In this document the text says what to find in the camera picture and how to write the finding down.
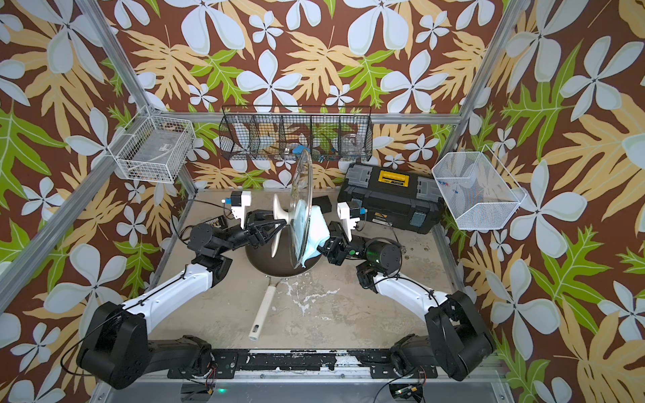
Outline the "light blue cloth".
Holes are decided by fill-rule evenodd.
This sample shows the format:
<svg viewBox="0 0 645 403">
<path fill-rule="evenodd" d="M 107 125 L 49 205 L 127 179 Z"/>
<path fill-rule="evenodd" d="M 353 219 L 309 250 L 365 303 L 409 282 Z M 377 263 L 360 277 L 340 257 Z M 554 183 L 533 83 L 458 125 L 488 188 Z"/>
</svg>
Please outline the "light blue cloth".
<svg viewBox="0 0 645 403">
<path fill-rule="evenodd" d="M 312 206 L 307 217 L 308 205 L 300 200 L 295 209 L 292 220 L 292 237 L 294 238 L 294 254 L 296 267 L 304 266 L 310 258 L 321 255 L 317 246 L 329 238 L 329 229 L 319 207 Z M 305 235 L 306 218 L 308 218 L 308 232 Z"/>
</svg>

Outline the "glass pot lid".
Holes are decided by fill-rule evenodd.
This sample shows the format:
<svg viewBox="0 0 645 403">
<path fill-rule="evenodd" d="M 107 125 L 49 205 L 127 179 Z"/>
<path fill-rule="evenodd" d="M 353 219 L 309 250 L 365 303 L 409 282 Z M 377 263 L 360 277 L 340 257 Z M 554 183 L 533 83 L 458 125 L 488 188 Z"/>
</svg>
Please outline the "glass pot lid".
<svg viewBox="0 0 645 403">
<path fill-rule="evenodd" d="M 292 178 L 291 199 L 287 210 L 277 198 L 273 202 L 275 220 L 284 220 L 292 240 L 291 262 L 295 268 L 304 267 L 312 215 L 312 158 L 307 149 L 298 155 L 296 171 Z"/>
</svg>

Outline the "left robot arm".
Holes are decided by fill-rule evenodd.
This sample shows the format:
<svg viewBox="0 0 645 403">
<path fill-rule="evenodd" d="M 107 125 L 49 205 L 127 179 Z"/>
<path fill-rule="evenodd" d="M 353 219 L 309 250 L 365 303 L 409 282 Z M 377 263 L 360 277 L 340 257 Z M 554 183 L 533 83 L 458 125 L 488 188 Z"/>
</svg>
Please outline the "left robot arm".
<svg viewBox="0 0 645 403">
<path fill-rule="evenodd" d="M 256 210 L 245 225 L 194 226 L 187 246 L 195 257 L 178 275 L 140 297 L 106 302 L 94 312 L 77 355 L 78 367 L 117 390 L 165 369 L 187 377 L 212 374 L 209 342 L 194 336 L 154 341 L 149 334 L 179 307 L 223 281 L 233 263 L 228 251 L 264 246 L 288 223 L 270 211 Z"/>
</svg>

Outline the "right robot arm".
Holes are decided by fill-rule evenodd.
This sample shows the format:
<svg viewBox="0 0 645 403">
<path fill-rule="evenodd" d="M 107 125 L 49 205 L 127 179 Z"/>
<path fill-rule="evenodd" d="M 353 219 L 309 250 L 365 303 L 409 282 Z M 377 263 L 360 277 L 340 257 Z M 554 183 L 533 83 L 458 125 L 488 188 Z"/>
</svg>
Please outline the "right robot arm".
<svg viewBox="0 0 645 403">
<path fill-rule="evenodd" d="M 396 374 L 440 368 L 462 381 L 495 352 L 490 329 L 469 296 L 438 292 L 401 273 L 404 253 L 398 241 L 349 236 L 339 222 L 330 223 L 329 232 L 317 247 L 329 263 L 358 260 L 356 274 L 363 289 L 390 298 L 425 322 L 425 336 L 407 335 L 390 348 Z"/>
</svg>

